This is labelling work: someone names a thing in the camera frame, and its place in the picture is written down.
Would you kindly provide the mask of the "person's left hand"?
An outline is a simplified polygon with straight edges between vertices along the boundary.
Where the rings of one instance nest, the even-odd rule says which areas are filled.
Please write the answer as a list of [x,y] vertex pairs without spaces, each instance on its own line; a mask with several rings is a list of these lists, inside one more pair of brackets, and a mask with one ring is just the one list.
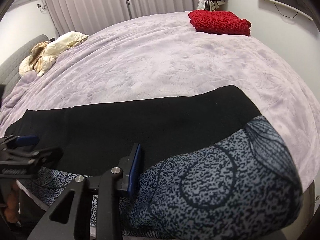
[[4,184],[4,199],[6,208],[4,215],[9,223],[17,223],[19,220],[19,193],[16,180],[6,181]]

